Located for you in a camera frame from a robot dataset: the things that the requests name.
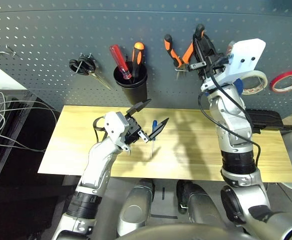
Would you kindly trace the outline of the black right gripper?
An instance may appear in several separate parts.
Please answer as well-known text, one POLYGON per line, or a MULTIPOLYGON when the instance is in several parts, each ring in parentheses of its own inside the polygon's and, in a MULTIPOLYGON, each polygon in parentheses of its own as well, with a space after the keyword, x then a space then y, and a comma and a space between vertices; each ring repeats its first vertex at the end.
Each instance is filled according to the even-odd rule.
POLYGON ((201 80, 206 80, 211 75, 220 74, 225 71, 225 64, 229 63, 229 56, 222 53, 216 54, 216 49, 210 38, 205 34, 202 38, 203 48, 205 54, 205 61, 203 61, 202 52, 199 46, 198 39, 193 35, 193 45, 195 57, 198 63, 191 63, 188 66, 189 71, 197 71, 201 80))

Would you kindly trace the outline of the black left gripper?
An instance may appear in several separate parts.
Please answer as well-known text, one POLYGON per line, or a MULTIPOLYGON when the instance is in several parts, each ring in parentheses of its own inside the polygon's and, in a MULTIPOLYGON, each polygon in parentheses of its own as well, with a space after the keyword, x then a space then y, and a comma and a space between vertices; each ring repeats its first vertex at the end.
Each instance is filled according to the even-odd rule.
POLYGON ((169 118, 166 118, 162 122, 158 123, 156 120, 153 121, 152 133, 148 136, 141 128, 141 126, 136 122, 136 120, 131 117, 135 112, 141 111, 145 106, 151 102, 151 99, 138 102, 134 104, 131 108, 126 111, 126 117, 129 126, 127 133, 125 134, 124 143, 130 145, 135 143, 138 139, 142 139, 145 143, 148 141, 153 141, 162 132, 166 126, 169 118))

